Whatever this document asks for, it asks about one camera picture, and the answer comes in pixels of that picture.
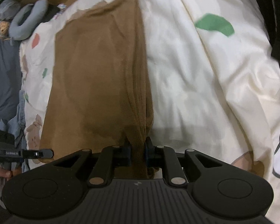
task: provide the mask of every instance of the green spot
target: green spot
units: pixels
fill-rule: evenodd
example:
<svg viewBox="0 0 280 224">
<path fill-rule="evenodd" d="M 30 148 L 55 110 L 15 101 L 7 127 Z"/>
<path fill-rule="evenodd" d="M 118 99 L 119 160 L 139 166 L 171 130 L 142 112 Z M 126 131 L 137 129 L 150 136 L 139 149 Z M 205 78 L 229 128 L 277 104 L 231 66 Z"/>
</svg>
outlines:
<svg viewBox="0 0 280 224">
<path fill-rule="evenodd" d="M 195 27 L 209 31 L 219 31 L 227 37 L 234 34 L 231 23 L 225 18 L 215 14 L 207 13 L 195 23 Z"/>
<path fill-rule="evenodd" d="M 28 97 L 28 94 L 27 94 L 27 93 L 24 94 L 24 98 L 25 98 L 26 101 L 29 103 L 29 97 Z"/>
<path fill-rule="evenodd" d="M 43 79 L 45 78 L 47 71 L 48 71 L 48 68 L 45 68 L 45 69 L 43 70 Z"/>
</svg>

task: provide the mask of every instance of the brown print on bedsheet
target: brown print on bedsheet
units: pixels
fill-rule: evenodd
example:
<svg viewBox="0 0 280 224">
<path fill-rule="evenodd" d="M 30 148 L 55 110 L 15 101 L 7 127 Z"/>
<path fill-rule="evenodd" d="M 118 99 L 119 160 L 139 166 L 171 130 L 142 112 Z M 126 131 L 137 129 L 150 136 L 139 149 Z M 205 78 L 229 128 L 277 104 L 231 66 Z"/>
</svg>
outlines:
<svg viewBox="0 0 280 224">
<path fill-rule="evenodd" d="M 43 125 L 41 122 L 41 117 L 37 115 L 33 124 L 27 128 L 29 150 L 39 150 L 39 145 L 41 142 L 41 138 L 39 137 L 39 130 L 42 126 Z M 33 159 L 32 161 L 35 164 L 40 163 L 40 161 L 38 161 L 37 159 Z"/>
<path fill-rule="evenodd" d="M 265 166 L 261 161 L 253 161 L 253 157 L 254 155 L 252 151 L 246 152 L 245 154 L 234 160 L 231 165 L 239 167 L 250 173 L 254 173 L 263 178 Z"/>
</svg>

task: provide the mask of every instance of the bed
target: bed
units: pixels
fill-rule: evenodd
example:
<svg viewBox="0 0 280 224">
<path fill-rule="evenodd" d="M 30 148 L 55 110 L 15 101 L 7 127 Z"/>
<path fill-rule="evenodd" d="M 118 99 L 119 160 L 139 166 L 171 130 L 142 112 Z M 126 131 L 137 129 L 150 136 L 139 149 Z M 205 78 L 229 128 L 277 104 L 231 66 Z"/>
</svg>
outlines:
<svg viewBox="0 0 280 224">
<path fill-rule="evenodd" d="M 20 46 L 28 149 L 41 139 L 55 34 L 100 1 L 77 0 Z M 280 68 L 256 0 L 140 0 L 140 8 L 152 142 L 176 152 L 194 148 L 264 177 L 275 194 L 267 217 L 280 224 Z M 220 29 L 205 20 L 219 20 Z M 30 168 L 41 164 L 29 161 Z"/>
</svg>

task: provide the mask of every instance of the brown garment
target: brown garment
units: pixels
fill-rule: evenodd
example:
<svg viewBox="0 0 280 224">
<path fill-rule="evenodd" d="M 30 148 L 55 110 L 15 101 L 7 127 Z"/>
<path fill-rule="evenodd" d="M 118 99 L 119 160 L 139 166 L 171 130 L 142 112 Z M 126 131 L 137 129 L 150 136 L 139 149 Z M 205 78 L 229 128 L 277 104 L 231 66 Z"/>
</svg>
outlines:
<svg viewBox="0 0 280 224">
<path fill-rule="evenodd" d="M 54 159 L 83 148 L 132 144 L 129 177 L 146 178 L 144 141 L 153 123 L 138 0 L 115 0 L 56 35 L 53 85 L 40 148 Z"/>
</svg>

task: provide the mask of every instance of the folded brown fabric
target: folded brown fabric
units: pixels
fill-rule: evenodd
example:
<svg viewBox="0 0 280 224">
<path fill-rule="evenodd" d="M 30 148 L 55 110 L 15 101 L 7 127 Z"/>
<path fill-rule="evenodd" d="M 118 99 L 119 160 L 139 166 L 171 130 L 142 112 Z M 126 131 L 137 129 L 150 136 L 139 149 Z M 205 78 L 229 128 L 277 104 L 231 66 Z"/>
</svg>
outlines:
<svg viewBox="0 0 280 224">
<path fill-rule="evenodd" d="M 40 148 L 58 159 L 84 148 L 132 145 L 127 177 L 147 178 L 144 142 L 153 123 L 138 0 L 115 0 L 56 35 L 53 85 Z"/>
</svg>

